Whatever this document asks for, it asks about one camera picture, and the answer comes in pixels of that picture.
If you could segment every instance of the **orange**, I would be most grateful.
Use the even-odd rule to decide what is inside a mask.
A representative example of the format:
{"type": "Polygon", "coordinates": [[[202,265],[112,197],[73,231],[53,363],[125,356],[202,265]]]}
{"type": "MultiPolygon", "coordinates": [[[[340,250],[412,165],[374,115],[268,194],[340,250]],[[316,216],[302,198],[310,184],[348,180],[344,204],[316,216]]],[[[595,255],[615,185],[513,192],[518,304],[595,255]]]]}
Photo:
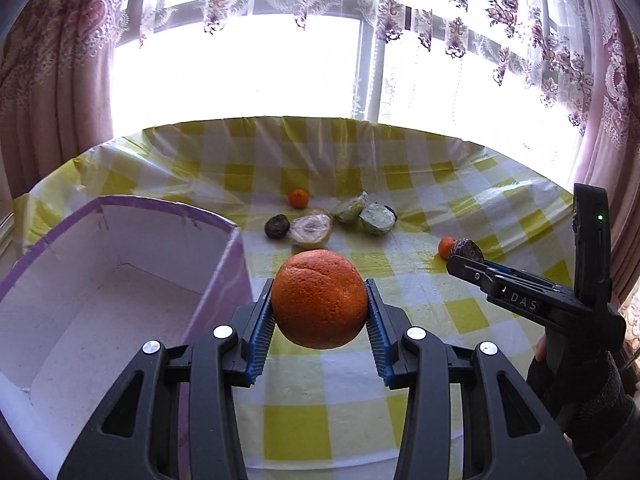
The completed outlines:
{"type": "Polygon", "coordinates": [[[369,314],[356,268],[324,249],[296,254],[282,264],[271,287],[271,307],[287,339],[317,350],[347,344],[369,314]]]}
{"type": "Polygon", "coordinates": [[[456,241],[453,238],[445,236],[438,244],[438,254],[445,260],[448,260],[455,243],[456,241]]]}
{"type": "Polygon", "coordinates": [[[309,204],[309,193],[304,189],[294,189],[289,193],[289,205],[296,209],[304,209],[309,204]]]}

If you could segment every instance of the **plastic tablecloth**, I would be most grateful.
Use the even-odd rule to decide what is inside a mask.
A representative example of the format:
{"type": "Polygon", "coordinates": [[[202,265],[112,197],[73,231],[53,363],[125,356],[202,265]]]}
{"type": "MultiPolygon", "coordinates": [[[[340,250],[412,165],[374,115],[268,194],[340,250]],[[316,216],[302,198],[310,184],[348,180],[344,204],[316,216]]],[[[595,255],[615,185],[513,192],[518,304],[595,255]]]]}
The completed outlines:
{"type": "MultiPolygon", "coordinates": [[[[572,196],[509,158],[470,142],[342,119],[242,118],[150,128],[78,156],[15,201],[24,248],[102,194],[136,194],[196,205],[243,229],[257,295],[293,252],[264,223],[293,218],[295,188],[331,209],[366,190],[398,215],[385,237],[337,226],[327,248],[375,278],[385,303],[444,341],[494,341],[526,373],[542,334],[449,276],[443,236],[468,237],[485,257],[570,284],[572,196]]],[[[255,479],[390,479],[406,391],[377,376],[366,331],[334,350],[295,346],[276,330],[264,374],[234,393],[242,451],[255,479]]],[[[452,387],[451,478],[462,476],[462,410],[452,387]]]]}

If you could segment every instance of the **gloved hand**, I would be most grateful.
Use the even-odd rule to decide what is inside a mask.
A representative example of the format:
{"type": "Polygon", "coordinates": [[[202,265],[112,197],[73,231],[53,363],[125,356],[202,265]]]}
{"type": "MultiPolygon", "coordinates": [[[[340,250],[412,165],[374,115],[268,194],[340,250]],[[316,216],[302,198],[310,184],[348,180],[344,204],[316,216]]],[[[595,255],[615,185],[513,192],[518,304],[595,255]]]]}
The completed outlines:
{"type": "Polygon", "coordinates": [[[609,352],[565,368],[554,377],[546,365],[546,336],[536,347],[527,384],[553,418],[566,404],[576,404],[565,433],[578,457],[599,451],[625,425],[634,403],[624,393],[620,374],[609,352]]]}

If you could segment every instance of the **floral curtain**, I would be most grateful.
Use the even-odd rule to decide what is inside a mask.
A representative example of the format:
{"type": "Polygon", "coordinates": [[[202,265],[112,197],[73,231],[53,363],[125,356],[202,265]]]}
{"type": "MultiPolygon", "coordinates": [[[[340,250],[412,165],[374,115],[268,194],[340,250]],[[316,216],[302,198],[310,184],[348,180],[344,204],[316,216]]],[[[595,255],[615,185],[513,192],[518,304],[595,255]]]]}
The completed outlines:
{"type": "Polygon", "coordinates": [[[640,46],[611,0],[591,0],[593,103],[572,180],[607,189],[612,290],[624,307],[632,349],[640,347],[640,46]]]}
{"type": "Polygon", "coordinates": [[[113,137],[113,48],[123,0],[30,0],[4,43],[0,144],[13,197],[113,137]]]}
{"type": "MultiPolygon", "coordinates": [[[[565,108],[577,134],[586,128],[593,92],[590,0],[178,0],[170,6],[165,1],[144,0],[141,44],[158,28],[180,21],[183,2],[197,2],[209,34],[222,31],[231,17],[256,12],[263,1],[292,14],[302,29],[310,15],[346,15],[355,9],[374,27],[379,43],[372,70],[384,45],[407,36],[420,45],[422,56],[462,60],[471,52],[494,65],[487,75],[496,85],[507,74],[516,75],[527,88],[538,89],[545,107],[565,108]],[[442,40],[443,49],[438,43],[434,51],[434,40],[442,40]]],[[[394,88],[385,94],[391,101],[394,88]]]]}

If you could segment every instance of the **cut fruit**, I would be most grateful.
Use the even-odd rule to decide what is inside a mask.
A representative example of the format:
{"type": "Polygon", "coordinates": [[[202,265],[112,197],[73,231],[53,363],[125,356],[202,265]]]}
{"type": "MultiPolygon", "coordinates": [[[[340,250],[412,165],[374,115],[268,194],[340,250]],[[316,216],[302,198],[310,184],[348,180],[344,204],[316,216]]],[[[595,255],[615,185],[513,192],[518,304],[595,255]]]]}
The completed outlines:
{"type": "Polygon", "coordinates": [[[360,220],[367,233],[382,236],[393,229],[396,224],[396,214],[386,206],[374,202],[362,210],[360,220]]]}
{"type": "Polygon", "coordinates": [[[333,223],[329,215],[316,213],[296,218],[289,226],[290,240],[304,249],[319,249],[328,242],[333,223]]]}
{"type": "Polygon", "coordinates": [[[332,216],[336,222],[341,224],[353,224],[358,219],[358,215],[362,212],[366,203],[367,192],[363,191],[356,198],[340,202],[332,211],[332,216]]]}

